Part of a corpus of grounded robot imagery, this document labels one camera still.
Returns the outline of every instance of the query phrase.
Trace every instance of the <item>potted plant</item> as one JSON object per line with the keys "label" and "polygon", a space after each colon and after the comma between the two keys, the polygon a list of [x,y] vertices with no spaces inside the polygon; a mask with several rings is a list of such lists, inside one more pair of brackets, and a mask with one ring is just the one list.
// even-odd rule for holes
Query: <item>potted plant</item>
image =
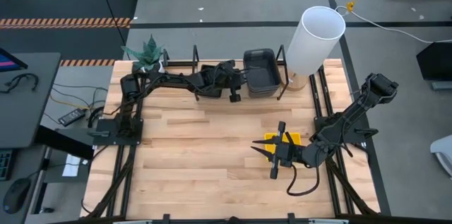
{"label": "potted plant", "polygon": [[143,51],[135,52],[128,47],[121,47],[127,54],[133,55],[138,61],[133,63],[133,71],[145,69],[146,71],[165,72],[163,64],[160,61],[162,56],[162,48],[157,47],[153,36],[150,36],[148,43],[143,42]]}

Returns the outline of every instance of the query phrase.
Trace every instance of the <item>computer monitor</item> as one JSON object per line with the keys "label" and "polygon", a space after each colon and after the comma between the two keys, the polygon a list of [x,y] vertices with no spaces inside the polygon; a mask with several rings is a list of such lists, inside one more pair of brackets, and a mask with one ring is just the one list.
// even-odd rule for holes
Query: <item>computer monitor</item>
{"label": "computer monitor", "polygon": [[28,65],[25,62],[15,58],[5,49],[0,48],[0,72],[15,71],[26,68],[28,68]]}

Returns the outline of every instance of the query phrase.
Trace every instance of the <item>computer mouse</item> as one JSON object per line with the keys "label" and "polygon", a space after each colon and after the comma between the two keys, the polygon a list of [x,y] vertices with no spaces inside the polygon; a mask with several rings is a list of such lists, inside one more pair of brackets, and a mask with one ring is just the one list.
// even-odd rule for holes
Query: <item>computer mouse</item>
{"label": "computer mouse", "polygon": [[29,178],[17,179],[8,189],[3,198],[3,210],[13,214],[22,209],[31,181]]}

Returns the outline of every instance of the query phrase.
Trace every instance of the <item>wooden table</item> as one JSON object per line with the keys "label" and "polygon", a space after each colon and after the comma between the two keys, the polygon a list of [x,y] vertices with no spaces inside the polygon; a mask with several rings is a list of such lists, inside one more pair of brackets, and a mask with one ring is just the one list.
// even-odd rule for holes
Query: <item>wooden table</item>
{"label": "wooden table", "polygon": [[[217,62],[201,61],[198,67]],[[328,59],[324,65],[333,108],[335,112],[344,110],[351,99],[341,60]],[[242,62],[238,61],[236,67],[242,67]],[[191,73],[189,67],[167,70]],[[105,112],[119,106],[119,80],[130,71],[131,61],[115,63]],[[187,90],[158,88],[144,100],[143,140],[136,151],[127,219],[162,219],[164,213],[170,213],[172,219],[286,218],[287,213],[295,213],[297,218],[334,216],[324,164],[316,191],[307,196],[288,196],[285,190],[292,170],[282,167],[278,179],[270,179],[270,163],[250,148],[251,141],[276,132],[279,121],[286,122],[287,131],[299,132],[302,143],[308,144],[315,116],[311,87],[286,91],[280,101],[276,97],[250,99],[246,85],[239,93],[241,102],[231,103],[228,90],[219,100],[200,98],[196,102]],[[326,114],[323,96],[321,104]],[[378,211],[367,157],[353,146],[350,150],[354,158],[344,152],[348,179]],[[117,147],[110,146],[91,167],[84,199],[88,209],[93,209],[111,184],[116,151]],[[292,190],[304,191],[315,181],[315,169],[299,165]],[[345,209],[342,188],[336,183],[341,208]]]}

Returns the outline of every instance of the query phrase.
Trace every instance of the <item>keyboard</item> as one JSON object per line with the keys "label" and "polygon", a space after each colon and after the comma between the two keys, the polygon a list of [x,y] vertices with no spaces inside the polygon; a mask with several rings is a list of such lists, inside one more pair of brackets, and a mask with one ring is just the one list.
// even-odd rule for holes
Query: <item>keyboard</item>
{"label": "keyboard", "polygon": [[8,181],[13,169],[14,151],[12,149],[0,149],[0,182]]}

